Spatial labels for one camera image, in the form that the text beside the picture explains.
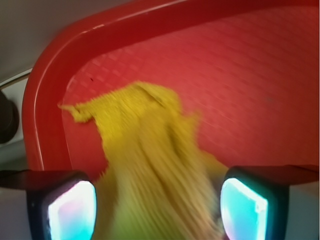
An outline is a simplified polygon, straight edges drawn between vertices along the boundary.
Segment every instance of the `led light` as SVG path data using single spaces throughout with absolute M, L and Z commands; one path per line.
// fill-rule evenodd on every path
M 79 181 L 48 207 L 51 239 L 91 239 L 96 213 L 95 187 L 89 181 Z
M 227 179 L 221 190 L 221 216 L 231 240 L 264 240 L 268 201 L 236 178 Z

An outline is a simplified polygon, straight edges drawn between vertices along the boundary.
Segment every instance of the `yellow rag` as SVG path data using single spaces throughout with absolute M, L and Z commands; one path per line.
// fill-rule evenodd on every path
M 75 106 L 75 122 L 94 119 L 109 168 L 95 183 L 93 239 L 222 239 L 211 181 L 227 168 L 197 145 L 199 115 L 182 115 L 177 94 L 135 82 Z

